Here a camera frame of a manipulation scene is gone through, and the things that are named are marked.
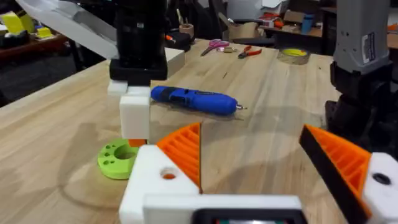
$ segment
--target pink scissors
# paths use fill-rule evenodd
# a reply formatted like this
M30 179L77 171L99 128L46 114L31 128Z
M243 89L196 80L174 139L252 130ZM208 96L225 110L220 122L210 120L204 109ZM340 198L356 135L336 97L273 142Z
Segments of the pink scissors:
M209 41L209 47L200 56L204 56L211 50L216 49L218 47L227 47L227 46L229 46L229 42L227 41L222 41L220 39L211 40Z

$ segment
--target yellow object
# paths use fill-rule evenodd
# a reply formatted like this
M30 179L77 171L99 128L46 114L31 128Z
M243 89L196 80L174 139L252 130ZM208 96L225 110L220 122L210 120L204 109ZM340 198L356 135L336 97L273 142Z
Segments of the yellow object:
M2 21L4 25L6 25L8 32L12 34L19 34L23 30L25 30L24 25L22 25L21 20L17 16L17 14L13 12L8 12L3 14Z
M33 24L32 18L25 11L18 12L18 16L25 30L27 30L30 34L33 33L35 31L35 26Z
M51 30L47 27L43 27L43 28L38 28L37 29L37 37L38 38L47 38L47 37L52 37L53 34L51 33Z
M302 49L280 49L277 59L291 65L304 65L310 60L310 53Z

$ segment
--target red pliers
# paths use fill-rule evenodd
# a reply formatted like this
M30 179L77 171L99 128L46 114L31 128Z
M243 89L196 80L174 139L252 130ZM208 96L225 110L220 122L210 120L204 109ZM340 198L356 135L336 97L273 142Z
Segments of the red pliers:
M251 46L245 47L245 48L243 49L243 52L240 53L240 54L238 55L238 58L239 58L239 59L242 59L242 58L245 58L245 57L250 56L250 55L257 55L257 54L260 54L260 53L262 52L262 49L260 49L260 50L254 50L254 51L249 51L250 49L251 49Z

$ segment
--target floor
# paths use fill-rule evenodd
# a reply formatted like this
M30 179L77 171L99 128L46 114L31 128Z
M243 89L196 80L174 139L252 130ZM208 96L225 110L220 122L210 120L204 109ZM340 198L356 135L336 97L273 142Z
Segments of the floor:
M71 54L36 53L0 64L0 90L16 101L76 73Z

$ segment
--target gray robot arm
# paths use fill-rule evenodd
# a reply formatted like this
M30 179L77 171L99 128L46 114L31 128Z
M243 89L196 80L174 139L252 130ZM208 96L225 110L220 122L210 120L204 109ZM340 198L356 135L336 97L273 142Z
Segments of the gray robot arm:
M387 20L390 0L338 0L337 66L367 74L389 63Z

